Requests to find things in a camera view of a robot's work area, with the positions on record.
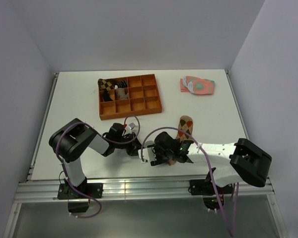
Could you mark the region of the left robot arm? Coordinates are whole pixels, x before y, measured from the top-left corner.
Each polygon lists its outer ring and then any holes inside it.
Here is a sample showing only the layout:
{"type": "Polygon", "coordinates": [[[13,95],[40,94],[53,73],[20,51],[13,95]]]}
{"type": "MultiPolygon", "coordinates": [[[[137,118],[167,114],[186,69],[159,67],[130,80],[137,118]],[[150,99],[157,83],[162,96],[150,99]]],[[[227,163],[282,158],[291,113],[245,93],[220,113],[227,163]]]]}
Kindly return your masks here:
{"type": "Polygon", "coordinates": [[[103,157],[111,155],[115,149],[125,150],[131,157],[138,155],[141,143],[138,134],[132,132],[134,127],[133,123],[114,123],[108,132],[100,134],[81,120],[73,119],[52,134],[49,145],[60,160],[65,175],[58,199],[101,198],[103,184],[88,183],[80,157],[87,148],[103,157]]]}

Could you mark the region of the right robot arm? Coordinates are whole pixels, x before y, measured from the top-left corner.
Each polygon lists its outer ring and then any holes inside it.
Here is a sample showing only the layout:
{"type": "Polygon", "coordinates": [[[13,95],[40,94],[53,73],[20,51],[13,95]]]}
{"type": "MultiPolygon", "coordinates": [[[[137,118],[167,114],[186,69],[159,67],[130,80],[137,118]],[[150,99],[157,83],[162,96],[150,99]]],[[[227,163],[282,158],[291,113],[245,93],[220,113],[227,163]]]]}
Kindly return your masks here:
{"type": "Polygon", "coordinates": [[[211,169],[205,179],[191,183],[192,195],[213,196],[233,191],[232,186],[245,182],[254,187],[264,187],[272,157],[246,138],[236,143],[206,144],[195,142],[186,132],[179,132],[181,138],[173,139],[167,132],[161,132],[139,153],[151,166],[165,164],[170,160],[207,166],[211,169]]]}

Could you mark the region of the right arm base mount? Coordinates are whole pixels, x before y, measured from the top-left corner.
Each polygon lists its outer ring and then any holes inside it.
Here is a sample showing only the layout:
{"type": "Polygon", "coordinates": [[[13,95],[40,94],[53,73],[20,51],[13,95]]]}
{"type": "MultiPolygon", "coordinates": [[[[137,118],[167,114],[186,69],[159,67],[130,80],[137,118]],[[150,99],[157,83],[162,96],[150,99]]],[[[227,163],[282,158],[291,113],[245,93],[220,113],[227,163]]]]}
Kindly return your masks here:
{"type": "MultiPolygon", "coordinates": [[[[225,187],[219,187],[216,185],[216,189],[219,195],[232,194],[234,186],[232,184],[226,185],[225,187]]],[[[189,180],[188,192],[191,195],[214,196],[216,194],[212,182],[205,181],[204,179],[189,180]]]]}

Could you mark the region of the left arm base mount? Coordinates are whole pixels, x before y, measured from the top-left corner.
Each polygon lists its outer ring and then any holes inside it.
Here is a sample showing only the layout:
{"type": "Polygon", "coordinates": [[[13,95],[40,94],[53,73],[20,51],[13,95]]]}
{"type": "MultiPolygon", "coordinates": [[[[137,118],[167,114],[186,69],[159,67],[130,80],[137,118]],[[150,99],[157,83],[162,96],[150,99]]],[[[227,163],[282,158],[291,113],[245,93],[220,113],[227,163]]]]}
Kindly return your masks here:
{"type": "MultiPolygon", "coordinates": [[[[81,184],[76,187],[78,191],[84,193],[93,198],[101,198],[103,192],[103,184],[102,183],[86,183],[81,184]]],[[[84,199],[85,197],[81,194],[75,192],[67,183],[62,183],[59,186],[59,191],[57,195],[57,199],[59,200],[67,200],[67,199],[84,199]]]]}

